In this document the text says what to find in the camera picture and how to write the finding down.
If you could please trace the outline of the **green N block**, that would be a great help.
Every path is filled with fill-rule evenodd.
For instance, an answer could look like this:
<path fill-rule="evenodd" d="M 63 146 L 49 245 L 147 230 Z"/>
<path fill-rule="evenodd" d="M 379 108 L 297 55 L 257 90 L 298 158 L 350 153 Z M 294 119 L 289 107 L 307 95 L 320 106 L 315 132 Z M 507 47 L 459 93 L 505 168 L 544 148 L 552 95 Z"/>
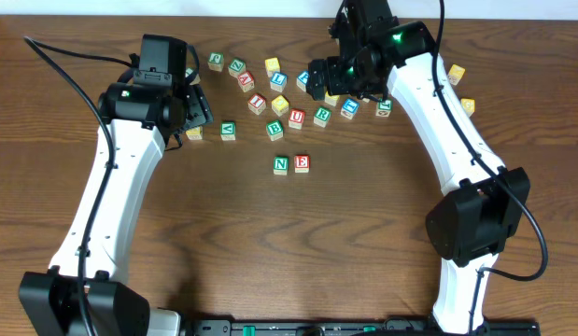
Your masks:
<path fill-rule="evenodd" d="M 273 173 L 275 175 L 287 175 L 289 170 L 288 157 L 274 157 Z"/>

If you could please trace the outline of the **red E block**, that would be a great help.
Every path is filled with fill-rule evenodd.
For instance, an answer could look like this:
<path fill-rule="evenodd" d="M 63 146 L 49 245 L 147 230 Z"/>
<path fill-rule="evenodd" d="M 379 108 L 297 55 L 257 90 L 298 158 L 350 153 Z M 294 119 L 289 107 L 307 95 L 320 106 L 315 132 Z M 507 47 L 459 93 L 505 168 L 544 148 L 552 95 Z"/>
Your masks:
<path fill-rule="evenodd" d="M 294 172 L 295 173 L 308 173 L 311 166 L 311 160 L 309 155 L 296 155 L 294 157 Z"/>

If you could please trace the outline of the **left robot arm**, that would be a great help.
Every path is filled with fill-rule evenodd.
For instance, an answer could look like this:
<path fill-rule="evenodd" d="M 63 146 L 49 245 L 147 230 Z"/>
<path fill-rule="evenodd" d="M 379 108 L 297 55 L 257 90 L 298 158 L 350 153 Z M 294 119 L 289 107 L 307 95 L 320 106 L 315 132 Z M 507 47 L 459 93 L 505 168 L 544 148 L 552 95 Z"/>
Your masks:
<path fill-rule="evenodd" d="M 21 305 L 40 335 L 183 335 L 182 315 L 151 306 L 128 286 L 138 214 L 171 140 L 210 123 L 187 42 L 144 35 L 119 79 L 90 102 L 98 129 L 77 213 L 43 273 L 26 273 Z"/>

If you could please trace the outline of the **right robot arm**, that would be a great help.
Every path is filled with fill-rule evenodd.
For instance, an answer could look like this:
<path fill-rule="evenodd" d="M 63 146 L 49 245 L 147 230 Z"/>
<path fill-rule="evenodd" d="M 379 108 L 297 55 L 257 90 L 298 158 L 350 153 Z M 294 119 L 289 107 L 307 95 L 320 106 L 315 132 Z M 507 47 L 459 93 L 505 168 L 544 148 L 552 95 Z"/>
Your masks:
<path fill-rule="evenodd" d="M 426 217 L 441 257 L 430 318 L 406 328 L 419 335 L 535 335 L 534 322 L 488 322 L 482 314 L 488 270 L 515 235 L 529 178 L 508 169 L 477 132 L 456 96 L 437 42 L 420 21 L 400 23 L 385 1 L 344 1 L 329 29 L 336 56 L 308 66 L 314 99 L 348 94 L 393 99 L 412 121 L 443 198 Z"/>

